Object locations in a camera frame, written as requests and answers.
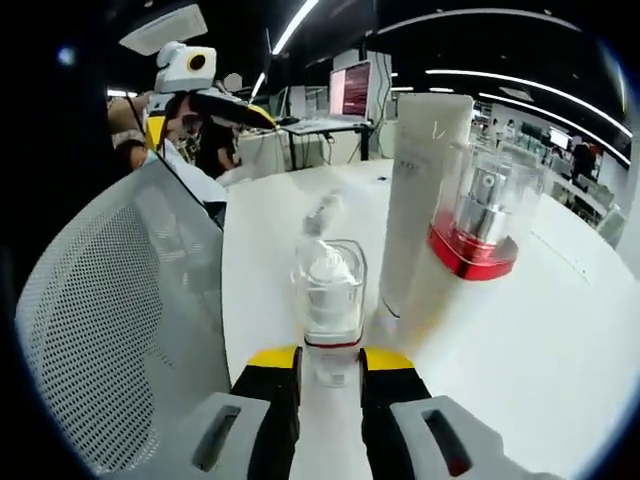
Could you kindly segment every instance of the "red base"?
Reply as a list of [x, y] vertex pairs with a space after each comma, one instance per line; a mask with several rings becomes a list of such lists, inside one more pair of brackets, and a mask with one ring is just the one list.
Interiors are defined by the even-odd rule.
[[440, 228], [429, 229], [427, 245], [451, 272], [463, 280], [486, 281], [511, 272], [518, 246], [511, 237], [498, 245], [488, 245], [453, 228], [450, 216], [441, 217]]

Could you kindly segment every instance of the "monitor screen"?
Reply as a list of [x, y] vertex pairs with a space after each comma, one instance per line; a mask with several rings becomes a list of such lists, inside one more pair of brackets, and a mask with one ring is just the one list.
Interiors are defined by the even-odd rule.
[[563, 150], [569, 149], [570, 138], [568, 135], [565, 135], [562, 132], [554, 130], [553, 128], [551, 129], [550, 133], [551, 133], [551, 143], [558, 145]]
[[371, 63], [365, 62], [331, 74], [331, 115], [367, 117]]

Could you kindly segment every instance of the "white round table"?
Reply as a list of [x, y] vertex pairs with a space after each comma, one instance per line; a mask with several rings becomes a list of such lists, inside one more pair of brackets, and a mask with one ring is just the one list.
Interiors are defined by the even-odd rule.
[[[365, 313], [378, 300], [392, 161], [275, 175], [233, 187], [222, 263], [224, 333], [235, 381], [257, 351], [301, 344], [289, 271], [302, 218], [335, 187], [347, 208], [329, 232], [358, 241], [369, 265]], [[543, 196], [529, 245], [499, 295], [465, 316], [450, 348], [413, 358], [432, 395], [447, 395], [498, 431], [531, 471], [575, 478], [597, 461], [635, 399], [638, 284], [598, 234]], [[357, 386], [303, 374], [292, 479], [371, 478]]]

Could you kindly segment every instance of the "black ceiling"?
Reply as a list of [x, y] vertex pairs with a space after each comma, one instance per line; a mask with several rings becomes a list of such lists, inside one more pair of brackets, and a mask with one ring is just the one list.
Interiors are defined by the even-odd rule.
[[[362, 5], [360, 9], [363, 10], [369, 1], [374, 0], [344, 0], [344, 3]], [[145, 0], [131, 0], [132, 7], [127, 12], [127, 18], [120, 19], [121, 28], [144, 13], [171, 2], [155, 0], [150, 8], [145, 8], [144, 3]], [[272, 45], [275, 45], [304, 0], [200, 0], [198, 3], [209, 33], [188, 43], [213, 46], [218, 50], [219, 77], [240, 73], [245, 84], [253, 84], [260, 72], [268, 67], [266, 29], [269, 29]], [[354, 36], [353, 32], [365, 28], [366, 22], [355, 21], [353, 6], [351, 11], [347, 10], [348, 15], [331, 16], [327, 13], [329, 4], [333, 8], [333, 4], [339, 5], [340, 2], [320, 0], [318, 7], [294, 35], [288, 47], [294, 56], [296, 48], [298, 52], [312, 50], [307, 45], [310, 45], [310, 39], [316, 37], [322, 43], [318, 52], [348, 48], [348, 45], [331, 45], [331, 42], [344, 42], [345, 39], [351, 43], [357, 41], [358, 35]], [[566, 2], [551, 1], [377, 0], [375, 11], [378, 31], [407, 19], [437, 16], [460, 9], [521, 10], [537, 13], [543, 19], [477, 11], [472, 15], [434, 18], [380, 35], [374, 32], [367, 46], [392, 55], [393, 69], [399, 74], [394, 78], [395, 85], [412, 86], [417, 91], [428, 91], [432, 86], [451, 87], [472, 95], [485, 92], [507, 97], [499, 87], [517, 87], [516, 84], [474, 77], [432, 77], [426, 75], [425, 70], [443, 68], [498, 73], [557, 88], [624, 123], [627, 120], [626, 112], [620, 98], [615, 68], [611, 68], [615, 62], [611, 62], [611, 58], [621, 61], [625, 66], [629, 87], [638, 85], [635, 75], [640, 72], [637, 42], [634, 46], [631, 40], [637, 37], [633, 30], [636, 27], [632, 25], [633, 14], [627, 12], [626, 5], [621, 0], [609, 0], [606, 4], [594, 6], [583, 4], [580, 8]], [[561, 19], [577, 26], [579, 30], [545, 21], [544, 18]], [[318, 29], [324, 24], [328, 31], [331, 30], [331, 22], [342, 24], [341, 30], [351, 28], [351, 31], [342, 36], [338, 32], [331, 36], [320, 35]], [[141, 57], [114, 45], [108, 68], [110, 83], [114, 87], [145, 90], [153, 85], [153, 57]], [[304, 72], [305, 75], [297, 71], [301, 70], [299, 64], [292, 65], [289, 62], [287, 66], [283, 65], [282, 60], [273, 62], [270, 70], [271, 79], [265, 87], [266, 91], [281, 88], [285, 82], [282, 73], [286, 70], [289, 79], [296, 82], [325, 84], [330, 62], [324, 66], [316, 65]], [[568, 118], [617, 148], [625, 149], [628, 138], [589, 110], [536, 88], [525, 87], [525, 90], [539, 108]]]

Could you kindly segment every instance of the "clear plastic lid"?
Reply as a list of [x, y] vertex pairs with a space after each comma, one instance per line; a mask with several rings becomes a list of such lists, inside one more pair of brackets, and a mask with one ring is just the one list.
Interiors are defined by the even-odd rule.
[[544, 188], [544, 168], [487, 146], [454, 146], [428, 243], [456, 275], [490, 280], [513, 268]]
[[303, 237], [292, 272], [296, 314], [310, 345], [342, 345], [362, 336], [366, 279], [357, 242]]

